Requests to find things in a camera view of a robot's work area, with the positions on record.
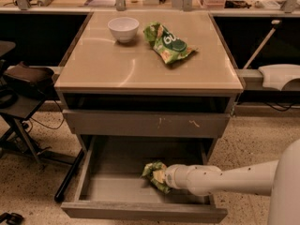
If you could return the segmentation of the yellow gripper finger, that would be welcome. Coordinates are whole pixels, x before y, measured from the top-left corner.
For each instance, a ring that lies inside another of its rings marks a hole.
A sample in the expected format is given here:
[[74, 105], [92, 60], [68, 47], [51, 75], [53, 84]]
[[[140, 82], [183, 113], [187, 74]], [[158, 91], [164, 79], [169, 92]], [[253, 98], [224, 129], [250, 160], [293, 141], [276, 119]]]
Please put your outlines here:
[[160, 184], [165, 182], [165, 172], [162, 170], [153, 171], [153, 177], [157, 180]]

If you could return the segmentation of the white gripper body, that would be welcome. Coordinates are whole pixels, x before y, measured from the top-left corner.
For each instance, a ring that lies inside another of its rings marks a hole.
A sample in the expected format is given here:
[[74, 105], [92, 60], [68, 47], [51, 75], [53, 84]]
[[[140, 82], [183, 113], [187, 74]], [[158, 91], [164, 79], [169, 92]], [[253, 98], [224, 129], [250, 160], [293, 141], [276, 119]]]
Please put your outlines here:
[[170, 188], [187, 188], [188, 174], [193, 170], [192, 166], [175, 164], [165, 170], [165, 182]]

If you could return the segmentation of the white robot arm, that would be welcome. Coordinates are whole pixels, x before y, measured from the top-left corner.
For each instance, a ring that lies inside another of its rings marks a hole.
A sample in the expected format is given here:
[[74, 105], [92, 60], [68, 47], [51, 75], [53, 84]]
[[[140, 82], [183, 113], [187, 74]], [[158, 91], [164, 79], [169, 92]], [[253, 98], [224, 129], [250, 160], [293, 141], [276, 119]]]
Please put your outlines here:
[[184, 189], [195, 196], [228, 191], [270, 198], [267, 225], [300, 223], [300, 141], [278, 160], [222, 171], [216, 166], [158, 164], [151, 182], [162, 192]]

